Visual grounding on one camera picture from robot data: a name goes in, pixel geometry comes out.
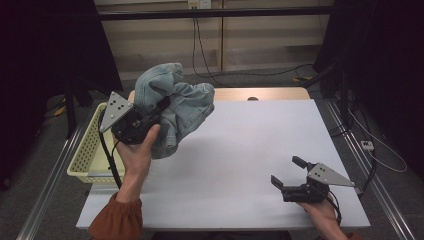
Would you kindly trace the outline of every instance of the electrical outlet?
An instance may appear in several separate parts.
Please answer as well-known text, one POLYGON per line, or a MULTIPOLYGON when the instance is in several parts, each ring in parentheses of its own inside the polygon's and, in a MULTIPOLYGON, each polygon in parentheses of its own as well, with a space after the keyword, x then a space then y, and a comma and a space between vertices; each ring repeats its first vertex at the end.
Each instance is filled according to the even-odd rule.
POLYGON ((362 149, 364 150, 368 150, 368 151, 374 150, 374 145, 372 144, 371 141, 361 141, 361 146, 362 146, 362 149))
POLYGON ((211 9, 212 8, 211 0, 200 0, 199 1, 199 8, 200 9, 211 9))
POLYGON ((199 0, 188 0, 188 9, 200 9, 199 0))

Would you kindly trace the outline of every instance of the sleeve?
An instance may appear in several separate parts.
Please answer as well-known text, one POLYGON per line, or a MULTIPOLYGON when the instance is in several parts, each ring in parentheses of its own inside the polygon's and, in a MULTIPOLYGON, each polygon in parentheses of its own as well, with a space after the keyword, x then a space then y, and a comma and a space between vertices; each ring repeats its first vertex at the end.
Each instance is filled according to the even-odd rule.
POLYGON ((115 200, 116 195, 96 216, 88 232, 95 240, 140 239, 143 226, 141 200, 120 203, 115 200))
POLYGON ((356 232, 351 232, 349 234, 346 234, 346 236, 349 240, 362 240, 361 235, 356 232))

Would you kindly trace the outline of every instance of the yellow basket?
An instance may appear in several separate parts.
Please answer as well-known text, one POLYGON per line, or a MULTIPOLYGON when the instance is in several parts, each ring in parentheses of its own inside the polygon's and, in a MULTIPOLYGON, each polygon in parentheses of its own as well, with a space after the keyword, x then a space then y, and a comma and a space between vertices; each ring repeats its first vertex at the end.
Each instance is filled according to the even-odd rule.
MULTIPOLYGON (((107 103, 101 103, 96 109, 93 118, 79 144, 77 151, 69 164, 67 173, 74 176, 84 183, 115 183, 109 168, 106 154, 101 146, 98 130, 100 113, 107 106, 107 103)), ((105 142, 109 152, 113 148, 113 138, 110 129, 104 134, 105 142)), ((116 167, 121 179, 124 175, 124 165, 121 157, 115 151, 114 154, 116 167)))

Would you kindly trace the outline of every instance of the crumpled cloth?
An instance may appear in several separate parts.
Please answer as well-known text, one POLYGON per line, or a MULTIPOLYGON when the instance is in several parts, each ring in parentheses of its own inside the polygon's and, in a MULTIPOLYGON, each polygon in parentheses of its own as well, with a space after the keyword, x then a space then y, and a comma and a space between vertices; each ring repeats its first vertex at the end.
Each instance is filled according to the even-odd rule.
POLYGON ((161 116, 161 129, 152 146, 153 159, 174 154, 178 143, 195 131, 214 110, 215 90, 211 84, 190 85, 183 80, 182 65, 166 63, 147 70, 135 84, 134 104, 143 116, 165 96, 171 100, 161 116))

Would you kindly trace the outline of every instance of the metal frame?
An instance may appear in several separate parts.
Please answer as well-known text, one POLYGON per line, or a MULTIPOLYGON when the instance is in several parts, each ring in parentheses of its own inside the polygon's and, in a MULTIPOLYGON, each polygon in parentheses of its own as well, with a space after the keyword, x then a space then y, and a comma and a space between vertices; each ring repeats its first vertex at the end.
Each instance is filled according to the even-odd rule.
MULTIPOLYGON (((296 15, 326 15, 326 14, 355 14, 360 10, 360 5, 352 7, 297 7, 297 8, 260 8, 260 9, 196 9, 196 10, 172 10, 150 12, 99 12, 98 14, 49 14, 48 18, 54 20, 58 17, 71 18, 98 18, 100 21, 117 20, 143 20, 143 19, 175 19, 175 18, 214 18, 214 17, 254 17, 254 16, 296 16, 296 15)), ((17 239, 34 239, 41 221, 47 211, 53 194, 57 188, 62 173, 70 162, 72 153, 86 128, 85 124, 79 124, 75 132, 63 147, 55 166, 50 173, 36 203, 26 219, 17 239)))
MULTIPOLYGON (((328 109, 330 110, 331 115, 334 118, 334 121, 337 123, 337 125, 340 126, 340 130, 342 132, 345 131, 346 129, 342 124, 342 120, 339 118, 340 111, 337 108, 336 104, 332 101, 326 101, 326 103, 327 103, 328 109)), ((351 131, 347 131, 345 134, 343 134, 343 137, 347 145, 349 146, 350 150, 352 151, 352 154, 355 157, 356 162, 358 163, 359 167, 364 173, 364 176, 368 177, 369 171, 371 169, 371 159, 369 159, 367 155, 364 153, 364 151, 362 150, 361 144, 358 143, 358 141, 356 140, 355 136, 353 135, 351 131)), ((393 201, 392 197, 387 192, 386 188, 384 187, 383 183, 381 182, 377 174, 374 176, 370 185, 377 200, 379 201, 381 207, 386 213, 387 218, 392 224, 393 229, 396 231, 399 239, 405 239, 405 240, 417 239, 412 233, 410 227, 408 226, 408 223, 406 222, 405 217, 403 216, 399 208, 396 206, 396 203, 393 201)))

